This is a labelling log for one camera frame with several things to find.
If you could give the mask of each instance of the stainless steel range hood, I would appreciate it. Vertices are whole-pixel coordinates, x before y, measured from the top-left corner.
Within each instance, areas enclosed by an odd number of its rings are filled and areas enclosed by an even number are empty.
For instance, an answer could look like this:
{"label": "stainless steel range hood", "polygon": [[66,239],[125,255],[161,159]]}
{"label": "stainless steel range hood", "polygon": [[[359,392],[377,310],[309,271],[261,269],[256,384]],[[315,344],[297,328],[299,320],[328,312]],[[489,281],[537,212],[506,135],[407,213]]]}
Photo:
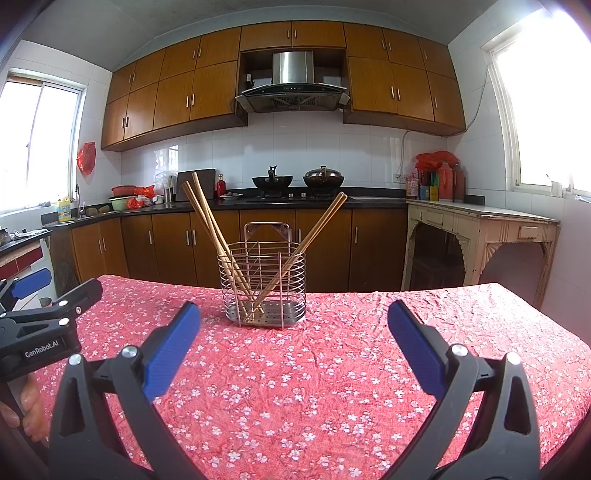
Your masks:
{"label": "stainless steel range hood", "polygon": [[249,113],[290,110],[336,110],[350,97],[345,87],[314,82],[314,56],[310,51],[285,51],[273,55],[270,85],[245,90],[236,101]]}

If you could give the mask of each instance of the finger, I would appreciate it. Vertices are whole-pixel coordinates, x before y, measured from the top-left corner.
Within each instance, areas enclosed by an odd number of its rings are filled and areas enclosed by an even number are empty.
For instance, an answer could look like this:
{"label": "finger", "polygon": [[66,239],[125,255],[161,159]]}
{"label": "finger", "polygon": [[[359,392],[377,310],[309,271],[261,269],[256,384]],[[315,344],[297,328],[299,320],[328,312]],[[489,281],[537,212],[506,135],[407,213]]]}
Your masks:
{"label": "finger", "polygon": [[0,414],[10,428],[14,429],[21,424],[21,420],[18,418],[18,415],[2,402],[0,402]]}
{"label": "finger", "polygon": [[35,403],[22,420],[22,428],[29,436],[38,434],[45,422],[45,413],[41,402]]}
{"label": "finger", "polygon": [[39,384],[34,376],[29,375],[21,391],[21,405],[24,411],[29,411],[41,398]]}

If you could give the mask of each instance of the kitchen cabinet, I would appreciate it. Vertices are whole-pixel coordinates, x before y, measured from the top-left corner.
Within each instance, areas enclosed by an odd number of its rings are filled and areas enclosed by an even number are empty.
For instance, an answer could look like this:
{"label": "kitchen cabinet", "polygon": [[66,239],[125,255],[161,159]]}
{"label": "kitchen cabinet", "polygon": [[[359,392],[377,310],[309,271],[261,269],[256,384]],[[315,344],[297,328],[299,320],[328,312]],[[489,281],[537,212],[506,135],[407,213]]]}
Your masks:
{"label": "kitchen cabinet", "polygon": [[157,92],[158,83],[153,83],[129,94],[124,139],[152,130]]}
{"label": "kitchen cabinet", "polygon": [[355,209],[349,291],[400,291],[406,248],[405,209]]}
{"label": "kitchen cabinet", "polygon": [[427,72],[427,77],[433,99],[435,121],[453,125],[460,130],[466,129],[462,96],[457,81],[431,72]]}
{"label": "kitchen cabinet", "polygon": [[107,94],[107,103],[129,94],[131,90],[131,79],[134,76],[135,62],[126,65],[122,69],[113,72],[111,86]]}
{"label": "kitchen cabinet", "polygon": [[129,276],[136,280],[160,281],[151,215],[121,218]]}
{"label": "kitchen cabinet", "polygon": [[[324,210],[295,211],[295,240],[303,240]],[[306,291],[348,291],[351,210],[339,210],[306,250]]]}
{"label": "kitchen cabinet", "polygon": [[277,47],[291,47],[291,22],[258,23],[242,27],[240,51]]}
{"label": "kitchen cabinet", "polygon": [[349,57],[350,95],[355,110],[396,113],[392,67],[386,60]]}
{"label": "kitchen cabinet", "polygon": [[[241,210],[240,211],[240,239],[244,240],[244,226],[251,222],[282,222],[291,227],[291,240],[297,241],[296,216],[293,210]],[[279,232],[268,225],[260,226],[249,238],[249,242],[285,242]]]}
{"label": "kitchen cabinet", "polygon": [[345,48],[345,31],[342,22],[301,21],[292,22],[294,47]]}
{"label": "kitchen cabinet", "polygon": [[398,114],[433,121],[427,72],[397,63],[391,66]]}
{"label": "kitchen cabinet", "polygon": [[81,283],[107,273],[98,223],[73,229],[72,240]]}
{"label": "kitchen cabinet", "polygon": [[237,61],[195,70],[191,94],[191,120],[234,112]]}
{"label": "kitchen cabinet", "polygon": [[388,28],[383,28],[382,31],[391,62],[425,70],[423,52],[415,35]]}
{"label": "kitchen cabinet", "polygon": [[121,234],[121,220],[112,218],[103,220],[100,225],[100,240],[103,243],[102,255],[105,260],[105,270],[109,275],[129,277],[123,235]]}
{"label": "kitchen cabinet", "polygon": [[164,60],[164,51],[164,49],[155,51],[140,58],[135,63],[135,71],[131,76],[131,92],[158,82]]}
{"label": "kitchen cabinet", "polygon": [[154,130],[188,122],[194,72],[182,73],[158,83]]}
{"label": "kitchen cabinet", "polygon": [[103,133],[100,140],[103,148],[123,140],[128,100],[129,95],[125,95],[111,103],[107,103],[105,117],[103,118]]}
{"label": "kitchen cabinet", "polygon": [[349,57],[388,60],[388,51],[381,28],[355,23],[344,23],[343,26]]}
{"label": "kitchen cabinet", "polygon": [[[237,210],[220,210],[213,212],[213,216],[227,243],[240,241],[240,218]],[[191,213],[191,230],[197,282],[200,287],[220,288],[217,250],[203,221],[194,212]]]}
{"label": "kitchen cabinet", "polygon": [[160,281],[197,285],[189,213],[152,215]]}
{"label": "kitchen cabinet", "polygon": [[453,68],[452,57],[450,56],[447,47],[432,40],[420,37],[418,43],[423,52],[426,70],[455,80],[456,71]]}
{"label": "kitchen cabinet", "polygon": [[201,37],[195,37],[166,47],[160,80],[194,70],[200,42]]}
{"label": "kitchen cabinet", "polygon": [[197,52],[197,68],[237,60],[240,30],[240,27],[227,28],[202,36]]}

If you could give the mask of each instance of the pink floral tablecloth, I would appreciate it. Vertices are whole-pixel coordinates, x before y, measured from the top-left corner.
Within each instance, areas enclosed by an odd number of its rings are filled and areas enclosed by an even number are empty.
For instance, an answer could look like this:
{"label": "pink floral tablecloth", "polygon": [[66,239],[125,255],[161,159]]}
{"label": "pink floral tablecloth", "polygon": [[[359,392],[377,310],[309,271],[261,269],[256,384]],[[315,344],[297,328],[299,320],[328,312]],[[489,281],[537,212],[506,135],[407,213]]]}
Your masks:
{"label": "pink floral tablecloth", "polygon": [[[306,319],[286,330],[238,327],[219,290],[103,276],[103,298],[78,321],[87,359],[114,356],[167,325],[186,300],[202,327],[158,411],[210,479],[379,478],[434,404],[391,337],[388,306],[403,299],[445,340],[481,356],[517,351],[540,424],[542,463],[591,404],[591,351],[498,284],[402,293],[309,294]],[[64,362],[37,372],[48,414]],[[444,460],[459,454],[474,395]],[[119,404],[127,448],[144,462]]]}

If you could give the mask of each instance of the metal wire basket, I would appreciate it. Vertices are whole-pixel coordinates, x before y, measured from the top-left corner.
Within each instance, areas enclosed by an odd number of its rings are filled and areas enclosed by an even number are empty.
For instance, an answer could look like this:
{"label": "metal wire basket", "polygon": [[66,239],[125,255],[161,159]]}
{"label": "metal wire basket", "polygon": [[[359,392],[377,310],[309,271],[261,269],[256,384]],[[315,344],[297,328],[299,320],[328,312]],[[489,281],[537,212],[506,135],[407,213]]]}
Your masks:
{"label": "metal wire basket", "polygon": [[[250,241],[262,226],[274,228],[285,241]],[[247,223],[244,238],[229,245],[230,258],[218,255],[226,317],[239,325],[294,325],[306,313],[306,256],[295,253],[298,244],[291,241],[290,226]],[[268,294],[262,298],[265,288]]]}

